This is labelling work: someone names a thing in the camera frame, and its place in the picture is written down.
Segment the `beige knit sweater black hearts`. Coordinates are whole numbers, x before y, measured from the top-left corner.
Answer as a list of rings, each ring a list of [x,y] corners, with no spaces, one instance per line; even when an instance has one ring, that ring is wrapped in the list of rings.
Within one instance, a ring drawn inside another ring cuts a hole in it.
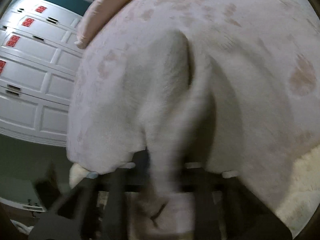
[[[184,33],[163,33],[128,55],[121,101],[150,152],[150,176],[135,198],[138,239],[179,239],[193,229],[191,198],[180,189],[182,158],[196,146],[204,164],[213,143],[212,61]]]

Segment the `cream fluffy rug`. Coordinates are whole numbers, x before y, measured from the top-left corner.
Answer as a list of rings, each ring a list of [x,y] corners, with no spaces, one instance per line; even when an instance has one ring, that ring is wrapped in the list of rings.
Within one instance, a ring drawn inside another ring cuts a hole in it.
[[[130,156],[144,150],[144,144],[103,144],[82,149],[79,144],[67,145],[67,158],[73,163],[69,183],[75,187],[90,171],[107,173],[129,161]],[[242,158],[231,148],[222,146],[197,147],[196,156],[203,159],[208,171],[223,172],[240,169],[242,163],[250,166],[246,182],[259,194],[282,222],[297,236],[319,204],[319,147],[304,154],[299,150],[284,151],[275,157],[250,155]],[[163,214],[160,228],[151,224],[148,215],[132,215],[135,234],[142,239],[186,239],[192,233],[191,217],[187,211],[188,194],[175,194]]]

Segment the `pink floral bed blanket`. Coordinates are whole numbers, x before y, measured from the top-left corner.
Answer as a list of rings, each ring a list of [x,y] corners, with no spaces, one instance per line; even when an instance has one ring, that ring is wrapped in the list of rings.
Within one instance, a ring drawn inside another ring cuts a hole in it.
[[[319,142],[319,20],[308,0],[131,0],[84,49],[67,145],[143,144],[121,78],[129,54],[171,30],[212,61],[212,146],[275,157]]]

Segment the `white panelled wardrobe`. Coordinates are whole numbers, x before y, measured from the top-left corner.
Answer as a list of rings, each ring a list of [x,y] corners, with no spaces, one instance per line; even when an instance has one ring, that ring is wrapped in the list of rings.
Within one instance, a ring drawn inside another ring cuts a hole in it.
[[[66,144],[68,108],[82,51],[81,17],[45,0],[17,0],[1,18],[1,134]]]

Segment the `pink rolled duvet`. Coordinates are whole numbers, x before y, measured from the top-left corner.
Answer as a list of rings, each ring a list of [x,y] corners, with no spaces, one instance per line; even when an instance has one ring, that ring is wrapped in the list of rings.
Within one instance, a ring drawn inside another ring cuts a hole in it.
[[[131,0],[94,0],[78,24],[75,45],[85,49],[104,25]]]

